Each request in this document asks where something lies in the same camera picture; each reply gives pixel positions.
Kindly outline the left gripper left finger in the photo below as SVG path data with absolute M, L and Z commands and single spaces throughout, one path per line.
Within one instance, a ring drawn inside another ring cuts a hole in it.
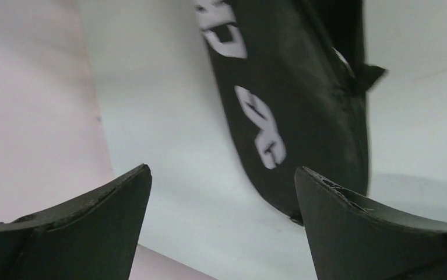
M 0 222 L 0 279 L 128 279 L 151 186 L 143 164 L 76 198 Z

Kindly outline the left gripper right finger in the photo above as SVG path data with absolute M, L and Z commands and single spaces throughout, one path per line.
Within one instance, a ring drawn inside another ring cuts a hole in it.
M 294 179 L 318 279 L 447 279 L 447 222 L 389 207 L 307 167 Z

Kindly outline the black racket bag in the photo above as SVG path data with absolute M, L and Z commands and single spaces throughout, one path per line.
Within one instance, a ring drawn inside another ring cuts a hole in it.
M 195 1 L 232 140 L 271 206 L 302 225 L 294 175 L 369 185 L 363 1 Z

